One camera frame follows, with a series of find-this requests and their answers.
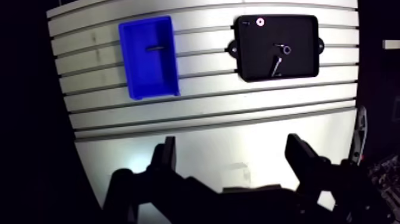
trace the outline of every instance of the key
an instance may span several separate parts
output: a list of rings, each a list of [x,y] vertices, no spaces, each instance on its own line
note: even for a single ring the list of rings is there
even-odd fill
[[[278,57],[278,60],[276,61],[276,64],[275,64],[275,68],[274,68],[274,70],[272,71],[271,77],[274,77],[274,76],[281,76],[280,73],[276,74],[276,70],[278,69],[278,66],[279,66],[279,64],[280,64],[281,62],[282,62],[282,58],[281,58],[281,57]]]

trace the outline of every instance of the white slatwall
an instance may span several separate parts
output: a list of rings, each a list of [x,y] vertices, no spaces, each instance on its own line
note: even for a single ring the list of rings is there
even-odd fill
[[[288,133],[335,163],[347,157],[358,79],[355,9],[356,0],[79,0],[48,11],[76,146],[100,204],[110,174],[143,170],[167,134],[177,136],[178,172],[217,191],[271,183],[295,189],[283,157]],[[234,39],[235,18],[246,14],[316,16],[326,44],[320,74],[244,82],[224,49]],[[181,96],[135,101],[127,93],[118,24],[159,15],[173,20]],[[251,181],[227,171],[232,163],[244,164]],[[210,170],[202,170],[205,164]]]

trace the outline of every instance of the black electrical box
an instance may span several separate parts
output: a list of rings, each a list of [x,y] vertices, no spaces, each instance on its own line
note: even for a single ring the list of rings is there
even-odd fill
[[[243,15],[228,51],[246,82],[314,77],[324,44],[312,15]]]

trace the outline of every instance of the blue plastic bin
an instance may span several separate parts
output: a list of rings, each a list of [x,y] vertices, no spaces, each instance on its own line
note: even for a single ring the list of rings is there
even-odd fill
[[[171,17],[119,25],[129,96],[180,95]]]

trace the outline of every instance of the black robotic claw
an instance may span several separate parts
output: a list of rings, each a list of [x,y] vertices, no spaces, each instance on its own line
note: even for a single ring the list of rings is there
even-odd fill
[[[184,179],[176,166],[175,137],[156,146],[143,173],[113,173],[104,203],[106,223],[135,222],[138,207],[152,203],[171,223],[392,223],[394,215],[360,168],[343,160],[333,165],[296,134],[287,137],[285,156],[300,180],[296,192],[279,186],[231,189],[218,194],[194,178]],[[336,205],[317,204],[331,191]]]

